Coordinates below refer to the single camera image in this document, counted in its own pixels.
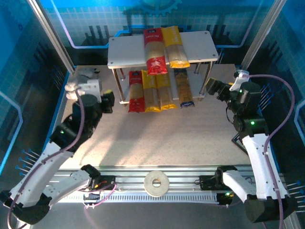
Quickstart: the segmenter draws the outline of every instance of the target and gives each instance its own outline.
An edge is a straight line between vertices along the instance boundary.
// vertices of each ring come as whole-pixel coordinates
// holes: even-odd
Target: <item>white shelf board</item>
[[[203,84],[203,80],[200,74],[195,74],[194,71],[187,71],[187,75],[189,78],[190,88],[192,91],[193,98],[203,98],[204,96],[200,95],[200,89]],[[173,93],[173,100],[179,100],[178,91],[177,91],[177,84],[174,77],[173,71],[169,71],[172,93]],[[120,101],[120,104],[129,104],[129,76],[127,75],[126,78],[121,81],[121,87],[125,96],[125,101]]]
[[[180,33],[187,59],[190,63],[218,60],[209,31]],[[146,66],[143,35],[112,37],[109,39],[108,68],[130,68]]]

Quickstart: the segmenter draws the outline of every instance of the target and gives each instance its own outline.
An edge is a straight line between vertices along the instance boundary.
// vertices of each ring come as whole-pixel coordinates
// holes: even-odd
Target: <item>speckled tabletop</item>
[[[236,131],[225,116],[225,102],[207,95],[195,107],[161,113],[128,113],[119,104],[112,71],[105,65],[99,77],[103,89],[116,96],[113,114],[104,114],[93,136],[61,168],[93,166],[238,165],[250,164],[248,156],[231,139]],[[200,72],[205,74],[207,66]],[[214,65],[210,76],[224,82],[234,80],[233,64]],[[65,118],[73,101],[65,105]]]

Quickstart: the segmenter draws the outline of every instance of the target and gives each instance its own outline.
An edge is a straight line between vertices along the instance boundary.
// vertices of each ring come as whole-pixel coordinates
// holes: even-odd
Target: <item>pasta package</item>
[[[147,71],[142,70],[143,92],[145,101],[145,112],[160,112],[158,99],[157,83],[154,75],[149,75]]]
[[[190,63],[184,51],[178,26],[162,28],[163,41],[171,68],[188,68]]]
[[[177,84],[180,107],[195,106],[186,69],[175,68],[174,74]]]
[[[162,30],[160,28],[143,31],[146,65],[149,75],[167,73]]]
[[[129,111],[128,112],[144,112],[145,102],[143,93],[142,72],[129,72]]]
[[[156,75],[156,81],[160,98],[161,111],[177,108],[173,103],[171,81],[168,73]]]

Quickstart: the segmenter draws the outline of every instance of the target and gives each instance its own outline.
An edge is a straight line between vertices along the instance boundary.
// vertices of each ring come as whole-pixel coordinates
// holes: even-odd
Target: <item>red pasta package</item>
[[[128,112],[144,112],[145,102],[141,71],[129,72],[129,87],[130,100]]]
[[[167,69],[161,28],[144,30],[143,35],[148,74],[166,74]]]

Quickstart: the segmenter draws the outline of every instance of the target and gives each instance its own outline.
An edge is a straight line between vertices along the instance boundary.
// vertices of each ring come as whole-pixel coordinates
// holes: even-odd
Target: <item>tape roll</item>
[[[155,187],[153,182],[160,182],[160,186]],[[170,186],[168,177],[162,171],[149,172],[144,179],[144,188],[148,195],[152,197],[163,196]]]

